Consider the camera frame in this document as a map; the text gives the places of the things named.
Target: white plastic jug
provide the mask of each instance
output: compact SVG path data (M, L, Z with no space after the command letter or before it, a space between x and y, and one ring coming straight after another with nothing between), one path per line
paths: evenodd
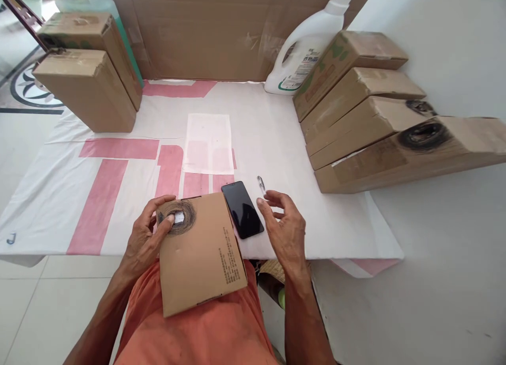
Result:
M289 35L267 77L266 92L293 95L318 61L323 50L342 30L344 13L351 0L330 0L324 10L304 20ZM288 49L295 44L283 62Z

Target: orange shirt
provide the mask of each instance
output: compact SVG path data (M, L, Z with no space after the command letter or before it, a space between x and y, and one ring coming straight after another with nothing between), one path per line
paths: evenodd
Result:
M115 364L277 365L255 271L249 261L245 267L248 287L164 319L160 263L155 262L130 295Z

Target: white tablecloth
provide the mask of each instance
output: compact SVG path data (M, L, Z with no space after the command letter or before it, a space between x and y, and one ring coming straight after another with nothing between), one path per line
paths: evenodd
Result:
M189 113L230 116L234 175L180 172ZM131 133L93 133L65 110L0 217L0 256L29 265L48 254L122 255L155 195L194 196L242 180L255 200L258 175L306 219L308 259L367 277L403 258L369 193L320 193L291 98L262 84L215 82L147 83ZM244 258L275 258L266 232L239 243Z

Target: smartphone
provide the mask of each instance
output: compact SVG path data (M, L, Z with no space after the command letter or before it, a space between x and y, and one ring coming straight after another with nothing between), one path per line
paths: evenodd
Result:
M241 181L225 185L221 191L240 238L245 239L264 231L264 226Z

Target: cardboard box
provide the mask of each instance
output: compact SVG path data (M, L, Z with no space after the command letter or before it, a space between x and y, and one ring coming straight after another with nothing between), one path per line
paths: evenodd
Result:
M371 95L392 99L422 99L426 96L402 72L353 68L300 123L306 142L314 140Z
M306 145L314 170L435 116L420 100L371 96Z
M35 78L94 132L131 132L135 108L107 53L62 51L49 54Z
M329 0L114 0L145 79L265 81L288 35ZM352 0L348 26L367 0Z
M397 70L407 59L406 53L382 33L339 32L294 95L299 121L304 120L350 68Z
M55 13L37 35L47 47L106 51L135 110L139 110L142 87L109 13Z
M499 119L433 117L315 172L323 193L378 187L506 162Z
M185 311L248 285L223 193L165 203L158 221L175 211L175 224L160 248L163 316Z

